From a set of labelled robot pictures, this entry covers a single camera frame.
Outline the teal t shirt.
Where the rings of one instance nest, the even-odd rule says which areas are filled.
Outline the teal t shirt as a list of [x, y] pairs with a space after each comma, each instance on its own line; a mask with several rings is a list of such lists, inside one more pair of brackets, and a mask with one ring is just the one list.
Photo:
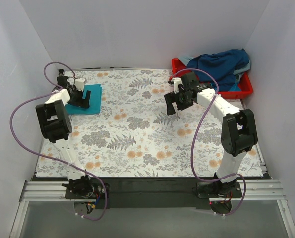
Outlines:
[[102, 87], [101, 84], [85, 85], [85, 91], [91, 92], [88, 109], [76, 107], [70, 104], [65, 106], [69, 115], [95, 115], [100, 113], [101, 98], [102, 98]]

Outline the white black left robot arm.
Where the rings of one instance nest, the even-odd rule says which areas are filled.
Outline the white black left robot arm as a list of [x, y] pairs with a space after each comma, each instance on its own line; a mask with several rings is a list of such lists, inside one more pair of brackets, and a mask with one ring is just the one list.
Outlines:
[[43, 137], [55, 146], [59, 158], [67, 162], [68, 184], [64, 187], [77, 196], [88, 198], [93, 195], [94, 187], [70, 142], [72, 124], [65, 106], [70, 104], [81, 109], [90, 108], [91, 92], [84, 91], [84, 79], [74, 77], [72, 84], [69, 79], [63, 72], [59, 73], [54, 94], [36, 106], [36, 113]]

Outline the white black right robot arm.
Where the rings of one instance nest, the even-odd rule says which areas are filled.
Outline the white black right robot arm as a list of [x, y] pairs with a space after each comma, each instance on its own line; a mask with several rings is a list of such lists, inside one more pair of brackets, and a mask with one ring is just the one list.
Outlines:
[[254, 113], [233, 106], [218, 94], [218, 88], [201, 83], [195, 73], [172, 77], [173, 91], [164, 95], [167, 114], [185, 110], [197, 103], [206, 107], [222, 124], [221, 144], [224, 149], [221, 164], [211, 180], [200, 179], [196, 185], [199, 197], [223, 197], [239, 188], [238, 170], [243, 158], [258, 142]]

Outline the dark blue t shirt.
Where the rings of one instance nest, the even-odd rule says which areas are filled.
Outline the dark blue t shirt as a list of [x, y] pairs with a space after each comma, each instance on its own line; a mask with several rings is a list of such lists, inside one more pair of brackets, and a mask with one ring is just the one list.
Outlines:
[[214, 54], [202, 54], [192, 58], [187, 68], [207, 72], [219, 84], [221, 91], [229, 91], [238, 81], [234, 72], [247, 67], [250, 58], [245, 49], [231, 49]]

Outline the floral patterned table mat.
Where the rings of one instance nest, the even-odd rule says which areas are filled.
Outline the floral patterned table mat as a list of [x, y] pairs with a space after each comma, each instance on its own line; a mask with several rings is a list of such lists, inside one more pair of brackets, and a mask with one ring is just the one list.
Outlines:
[[101, 84], [97, 115], [72, 115], [70, 141], [99, 177], [210, 177], [219, 168], [221, 123], [198, 104], [167, 115], [169, 69], [78, 71]]

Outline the red plastic bin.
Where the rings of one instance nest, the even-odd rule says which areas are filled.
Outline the red plastic bin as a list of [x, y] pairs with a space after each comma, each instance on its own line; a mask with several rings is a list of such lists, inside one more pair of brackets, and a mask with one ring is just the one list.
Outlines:
[[[186, 66], [178, 59], [172, 59], [172, 72], [176, 77], [181, 77], [184, 74], [190, 73], [191, 70], [185, 70]], [[253, 87], [251, 85], [248, 73], [245, 72], [241, 77], [240, 82], [238, 84], [240, 91], [228, 91], [219, 93], [224, 99], [245, 99], [249, 95], [253, 93]]]

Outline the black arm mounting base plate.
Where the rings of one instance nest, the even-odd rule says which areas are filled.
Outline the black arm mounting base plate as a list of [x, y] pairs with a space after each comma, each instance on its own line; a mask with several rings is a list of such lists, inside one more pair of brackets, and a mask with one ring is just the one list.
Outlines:
[[107, 177], [104, 185], [97, 180], [70, 181], [62, 184], [67, 199], [93, 201], [96, 209], [103, 208], [179, 208], [210, 209], [211, 198], [228, 201], [242, 198], [237, 180], [200, 182], [193, 177]]

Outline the aluminium frame rail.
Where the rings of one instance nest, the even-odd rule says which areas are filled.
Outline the aluminium frame rail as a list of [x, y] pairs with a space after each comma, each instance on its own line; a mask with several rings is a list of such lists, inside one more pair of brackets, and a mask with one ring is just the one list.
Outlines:
[[[28, 206], [30, 202], [77, 202], [85, 203], [81, 200], [67, 199], [66, 189], [62, 184], [67, 184], [62, 180], [38, 180], [27, 181], [24, 184], [20, 196], [19, 207], [15, 216], [10, 237], [18, 238], [24, 224]], [[232, 198], [232, 201], [273, 201], [277, 202], [280, 209], [281, 218], [284, 222], [287, 234], [295, 238], [295, 225], [291, 217], [286, 196], [279, 180], [273, 179], [248, 179], [239, 181], [242, 190], [242, 198]], [[218, 199], [211, 198], [209, 202], [218, 202]]]

